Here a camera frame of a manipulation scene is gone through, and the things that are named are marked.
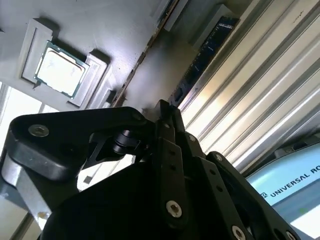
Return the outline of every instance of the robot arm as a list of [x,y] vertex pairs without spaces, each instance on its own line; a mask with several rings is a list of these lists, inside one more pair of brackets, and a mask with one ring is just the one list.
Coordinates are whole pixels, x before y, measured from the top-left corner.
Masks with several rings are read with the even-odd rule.
[[[1,175],[43,229],[42,240],[299,240],[218,152],[205,155],[180,111],[158,120],[130,107],[26,115],[12,121]],[[79,192],[83,168],[134,163]]]

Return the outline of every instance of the blue label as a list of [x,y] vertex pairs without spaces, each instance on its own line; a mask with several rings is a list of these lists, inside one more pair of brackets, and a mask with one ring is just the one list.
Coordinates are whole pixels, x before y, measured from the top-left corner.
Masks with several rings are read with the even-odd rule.
[[272,206],[320,178],[320,143],[283,156],[247,181]]

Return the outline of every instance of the ribbed metal wall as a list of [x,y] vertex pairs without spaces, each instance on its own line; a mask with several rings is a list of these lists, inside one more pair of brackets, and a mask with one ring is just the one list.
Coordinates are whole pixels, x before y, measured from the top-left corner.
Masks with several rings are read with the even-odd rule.
[[320,125],[320,3],[254,0],[180,106],[204,152],[240,171]]

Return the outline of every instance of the cpu processor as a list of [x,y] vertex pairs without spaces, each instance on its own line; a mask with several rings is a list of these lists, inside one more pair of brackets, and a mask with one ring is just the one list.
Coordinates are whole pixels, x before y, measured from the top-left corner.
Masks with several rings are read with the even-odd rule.
[[73,99],[88,69],[88,64],[48,41],[34,78]]

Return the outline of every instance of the universal robots logo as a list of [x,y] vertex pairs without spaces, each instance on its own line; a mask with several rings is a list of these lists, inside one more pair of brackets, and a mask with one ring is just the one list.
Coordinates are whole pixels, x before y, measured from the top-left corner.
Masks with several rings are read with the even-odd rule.
[[261,193],[260,195],[261,195],[264,199],[265,199],[266,197],[268,197],[268,194],[266,194],[265,192]]

